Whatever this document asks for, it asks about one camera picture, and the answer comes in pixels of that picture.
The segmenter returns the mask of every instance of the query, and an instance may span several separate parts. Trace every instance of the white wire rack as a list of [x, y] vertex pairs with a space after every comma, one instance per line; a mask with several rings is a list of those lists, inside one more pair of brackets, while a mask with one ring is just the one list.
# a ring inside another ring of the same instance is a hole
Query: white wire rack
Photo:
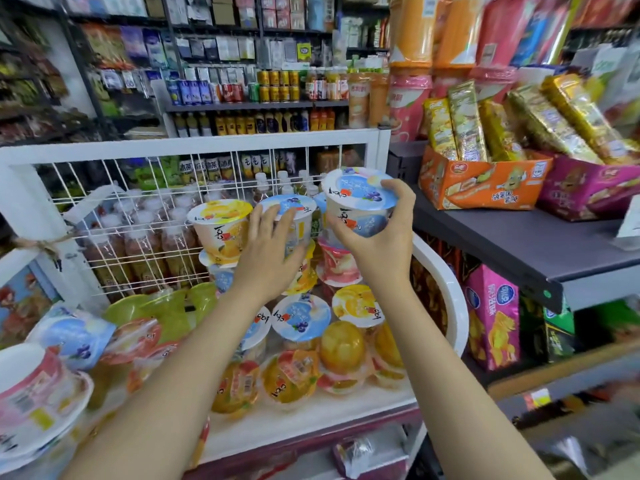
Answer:
[[[62, 298], [100, 313], [131, 294], [209, 280], [176, 207], [219, 193], [253, 202], [258, 170], [272, 194], [281, 169], [294, 186], [342, 165], [384, 170], [388, 140], [365, 129], [2, 148], [0, 212], [18, 236], [57, 252], [61, 270], [42, 254], [38, 263]], [[175, 226], [183, 233], [169, 235]]]

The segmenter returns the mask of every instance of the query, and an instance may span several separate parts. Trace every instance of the green can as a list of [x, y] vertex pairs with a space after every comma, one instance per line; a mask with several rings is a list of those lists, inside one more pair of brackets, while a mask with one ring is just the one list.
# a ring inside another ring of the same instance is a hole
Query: green can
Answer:
[[249, 84], [249, 100], [251, 102], [260, 102], [260, 84], [257, 82]]

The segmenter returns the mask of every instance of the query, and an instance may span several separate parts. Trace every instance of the pink box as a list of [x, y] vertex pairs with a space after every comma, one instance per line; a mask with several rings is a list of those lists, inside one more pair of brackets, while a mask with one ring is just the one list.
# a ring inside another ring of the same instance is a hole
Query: pink box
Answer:
[[265, 8], [267, 10], [275, 10], [276, 0], [262, 0], [262, 8]]
[[293, 30], [305, 29], [305, 14], [304, 13], [292, 13], [291, 14], [291, 28]]
[[289, 0], [290, 10], [292, 13], [305, 12], [305, 0]]
[[640, 193], [640, 166], [596, 165], [556, 155], [538, 206], [567, 221], [624, 217]]
[[278, 28], [279, 29], [290, 29], [291, 21], [289, 19], [289, 11], [279, 11], [278, 12]]
[[463, 286], [469, 309], [469, 347], [487, 371], [520, 359], [518, 287], [482, 264]]
[[236, 0], [236, 6], [238, 8], [254, 8], [255, 0]]
[[262, 10], [262, 23], [266, 29], [277, 28], [276, 10]]
[[289, 11], [289, 0], [276, 0], [276, 10]]

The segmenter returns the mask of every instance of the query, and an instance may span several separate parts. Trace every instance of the gold wrapper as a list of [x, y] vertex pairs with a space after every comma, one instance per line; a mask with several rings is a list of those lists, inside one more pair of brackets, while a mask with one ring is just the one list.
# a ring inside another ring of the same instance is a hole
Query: gold wrapper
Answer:
[[516, 135], [511, 131], [502, 104], [492, 99], [484, 99], [478, 103], [478, 112], [492, 161], [517, 162], [527, 159]]
[[424, 119], [427, 121], [431, 147], [449, 160], [458, 160], [449, 102], [446, 98], [427, 99], [422, 105], [424, 106]]
[[609, 125], [576, 74], [546, 78], [542, 92], [604, 163], [617, 164], [618, 160], [626, 160], [622, 136]]
[[522, 113], [527, 129], [540, 147], [565, 153], [576, 160], [603, 163], [539, 88], [523, 86], [510, 91], [508, 96], [514, 109]]
[[458, 158], [472, 162], [487, 161], [473, 80], [449, 88], [449, 106]]

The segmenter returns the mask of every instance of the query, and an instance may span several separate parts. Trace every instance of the red can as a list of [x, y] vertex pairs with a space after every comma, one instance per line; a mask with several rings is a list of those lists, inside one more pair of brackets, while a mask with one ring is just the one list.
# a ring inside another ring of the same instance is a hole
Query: red can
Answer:
[[224, 99], [225, 102], [234, 101], [234, 85], [233, 84], [222, 84], [222, 99]]
[[244, 90], [242, 84], [233, 84], [234, 87], [234, 101], [242, 102], [244, 101]]

